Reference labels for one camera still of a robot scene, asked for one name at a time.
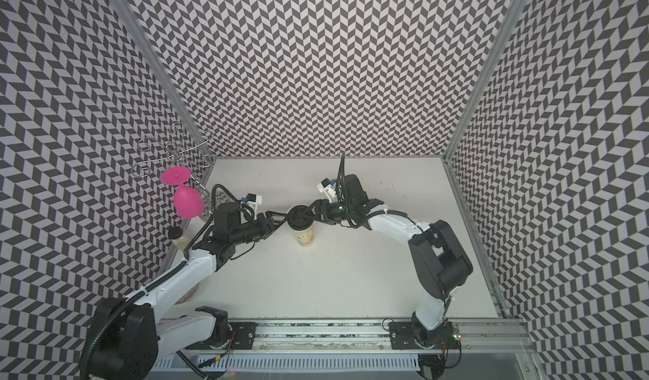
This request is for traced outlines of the black plastic cup lid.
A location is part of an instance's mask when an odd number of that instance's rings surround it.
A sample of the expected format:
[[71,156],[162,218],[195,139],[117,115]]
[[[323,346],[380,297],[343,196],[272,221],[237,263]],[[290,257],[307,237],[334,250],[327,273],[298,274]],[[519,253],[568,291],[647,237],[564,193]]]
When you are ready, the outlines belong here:
[[306,205],[296,205],[287,214],[287,223],[294,231],[306,230],[313,222],[313,213]]

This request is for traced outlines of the illustrated paper milk tea cup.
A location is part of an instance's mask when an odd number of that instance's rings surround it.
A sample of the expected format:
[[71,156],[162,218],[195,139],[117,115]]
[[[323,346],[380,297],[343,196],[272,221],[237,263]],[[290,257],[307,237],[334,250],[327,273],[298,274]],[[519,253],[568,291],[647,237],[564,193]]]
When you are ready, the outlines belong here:
[[314,228],[312,226],[302,230],[293,230],[293,234],[297,243],[301,246],[307,247],[314,241]]

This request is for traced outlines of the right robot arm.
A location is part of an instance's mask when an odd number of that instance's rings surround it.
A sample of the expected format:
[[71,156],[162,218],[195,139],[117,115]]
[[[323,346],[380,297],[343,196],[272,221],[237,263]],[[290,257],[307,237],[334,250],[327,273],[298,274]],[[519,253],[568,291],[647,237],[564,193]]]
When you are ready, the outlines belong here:
[[346,174],[345,166],[346,157],[342,156],[336,177],[325,179],[318,185],[326,197],[297,212],[297,217],[331,226],[377,231],[407,246],[415,273],[425,291],[412,314],[415,344],[423,349],[438,344],[446,346],[447,313],[452,294],[473,273],[473,264],[465,249],[447,222],[416,221],[406,212],[370,198],[359,178]]

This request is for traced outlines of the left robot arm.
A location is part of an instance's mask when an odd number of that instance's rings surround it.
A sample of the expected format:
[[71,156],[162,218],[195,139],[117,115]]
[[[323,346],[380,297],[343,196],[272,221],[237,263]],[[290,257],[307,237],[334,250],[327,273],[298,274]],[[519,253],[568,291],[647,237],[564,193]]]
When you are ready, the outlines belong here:
[[189,346],[227,348],[234,336],[228,314],[215,307],[167,320],[165,315],[192,288],[229,262],[242,244],[272,235],[286,214],[251,216],[248,201],[214,207],[211,218],[170,270],[122,298],[100,301],[79,361],[83,379],[143,379],[155,364]]

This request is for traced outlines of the pink plastic wine glass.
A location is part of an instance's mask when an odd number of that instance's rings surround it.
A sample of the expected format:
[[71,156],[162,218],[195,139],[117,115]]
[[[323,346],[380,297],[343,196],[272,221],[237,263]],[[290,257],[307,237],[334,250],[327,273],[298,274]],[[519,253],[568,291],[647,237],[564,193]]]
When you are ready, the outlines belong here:
[[192,177],[192,172],[187,167],[173,167],[162,173],[162,182],[168,186],[176,187],[173,203],[178,215],[182,219],[193,219],[200,216],[206,209],[201,194],[187,183]]

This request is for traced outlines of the small glass jar black lid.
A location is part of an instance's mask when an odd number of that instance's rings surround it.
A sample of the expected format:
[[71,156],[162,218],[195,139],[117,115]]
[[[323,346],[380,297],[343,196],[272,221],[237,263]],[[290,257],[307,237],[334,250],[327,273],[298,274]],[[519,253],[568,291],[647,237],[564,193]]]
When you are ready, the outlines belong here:
[[181,252],[184,252],[191,242],[191,237],[181,226],[173,226],[169,228],[167,230],[167,237]]

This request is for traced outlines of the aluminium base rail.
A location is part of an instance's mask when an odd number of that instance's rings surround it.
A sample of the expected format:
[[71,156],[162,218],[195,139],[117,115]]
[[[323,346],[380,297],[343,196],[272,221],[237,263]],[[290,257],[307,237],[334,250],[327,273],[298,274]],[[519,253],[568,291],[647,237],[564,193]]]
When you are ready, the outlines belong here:
[[525,325],[516,319],[446,320],[424,342],[410,319],[235,320],[224,346],[191,346],[155,364],[203,373],[436,372],[466,368],[486,356],[513,362],[524,378],[542,378]]

